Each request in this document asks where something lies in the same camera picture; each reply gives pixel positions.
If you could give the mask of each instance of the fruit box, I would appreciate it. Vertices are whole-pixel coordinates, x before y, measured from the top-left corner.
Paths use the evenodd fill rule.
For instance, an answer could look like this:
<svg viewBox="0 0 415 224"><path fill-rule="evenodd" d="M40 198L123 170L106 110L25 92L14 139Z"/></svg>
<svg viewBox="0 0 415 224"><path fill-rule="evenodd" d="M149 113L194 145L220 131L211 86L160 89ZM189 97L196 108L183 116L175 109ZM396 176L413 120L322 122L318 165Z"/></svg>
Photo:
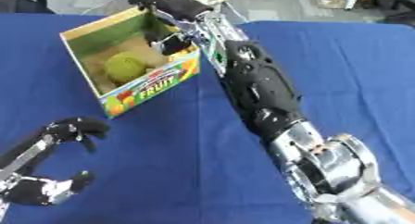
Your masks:
<svg viewBox="0 0 415 224"><path fill-rule="evenodd" d="M174 55L163 56L148 46L145 31L149 30L177 31L154 19L146 10L135 7L60 33L109 118L140 105L199 72L200 50L195 45ZM145 71L141 77L120 83L109 77L106 63L114 55L124 52L143 62Z"/></svg>

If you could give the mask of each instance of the cable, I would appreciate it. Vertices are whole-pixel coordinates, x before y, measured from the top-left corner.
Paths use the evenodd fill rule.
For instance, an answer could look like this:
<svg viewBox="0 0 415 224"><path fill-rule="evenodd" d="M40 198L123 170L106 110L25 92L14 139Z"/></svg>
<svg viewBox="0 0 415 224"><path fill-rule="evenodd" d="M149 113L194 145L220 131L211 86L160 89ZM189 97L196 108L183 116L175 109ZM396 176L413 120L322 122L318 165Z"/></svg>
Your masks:
<svg viewBox="0 0 415 224"><path fill-rule="evenodd" d="M249 22L249 20L242 14L240 14L228 1L225 2L226 6L236 15L239 19L241 19L244 23Z"/></svg>
<svg viewBox="0 0 415 224"><path fill-rule="evenodd" d="M103 3L103 4L101 4L101 5L94 6L94 7L92 7L92 8L86 9L85 11L83 11L83 12L81 13L81 15L85 15L85 14L87 14L88 12L90 12L90 11L92 11L92 10L94 10L94 9L97 9L97 8L99 8L99 7L106 6L107 4L109 4L109 3L113 2L113 1L114 1L114 0L107 0L105 3Z"/></svg>

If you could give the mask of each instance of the silver robotic arm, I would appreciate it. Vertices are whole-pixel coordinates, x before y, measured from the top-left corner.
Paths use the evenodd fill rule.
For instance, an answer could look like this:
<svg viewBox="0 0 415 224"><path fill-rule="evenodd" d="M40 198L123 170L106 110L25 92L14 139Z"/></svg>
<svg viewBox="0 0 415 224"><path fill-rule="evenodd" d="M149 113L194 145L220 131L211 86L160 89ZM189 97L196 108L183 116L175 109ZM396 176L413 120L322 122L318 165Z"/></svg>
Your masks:
<svg viewBox="0 0 415 224"><path fill-rule="evenodd" d="M222 14L195 0L130 0L177 26L150 35L168 55L196 43L214 66L241 120L255 133L314 223L415 223L415 205L382 185L376 158L349 134L324 139L301 115L274 60Z"/></svg>
<svg viewBox="0 0 415 224"><path fill-rule="evenodd" d="M94 179L80 171L68 180L32 176L36 167L64 142L82 143L92 153L88 136L105 138L108 126L91 118L67 118L49 124L0 156L0 222L9 204L57 205L79 193Z"/></svg>

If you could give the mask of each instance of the green fruit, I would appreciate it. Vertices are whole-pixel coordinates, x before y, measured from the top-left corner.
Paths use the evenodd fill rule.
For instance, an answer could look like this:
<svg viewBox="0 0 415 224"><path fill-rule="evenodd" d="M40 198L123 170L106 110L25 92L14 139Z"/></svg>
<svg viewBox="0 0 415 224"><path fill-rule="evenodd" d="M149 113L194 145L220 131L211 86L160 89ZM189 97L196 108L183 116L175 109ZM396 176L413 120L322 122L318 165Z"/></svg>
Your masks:
<svg viewBox="0 0 415 224"><path fill-rule="evenodd" d="M105 71L115 82L126 83L145 75L146 65L132 52L112 56L105 64Z"/></svg>

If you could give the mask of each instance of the table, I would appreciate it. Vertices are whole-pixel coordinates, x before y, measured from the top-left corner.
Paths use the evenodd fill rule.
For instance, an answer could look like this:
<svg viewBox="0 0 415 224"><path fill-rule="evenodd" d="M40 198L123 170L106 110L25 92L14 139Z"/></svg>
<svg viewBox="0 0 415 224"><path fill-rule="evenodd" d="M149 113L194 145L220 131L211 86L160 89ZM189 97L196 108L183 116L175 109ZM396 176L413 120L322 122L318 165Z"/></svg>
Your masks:
<svg viewBox="0 0 415 224"><path fill-rule="evenodd" d="M98 17L0 15L0 150L52 120L105 119L58 33ZM415 200L415 34L404 26L254 22L243 26L303 94L324 135L352 133L384 182ZM309 223L258 139L202 73L108 122L95 155L61 144L38 173L97 180L62 205L13 205L7 223Z"/></svg>

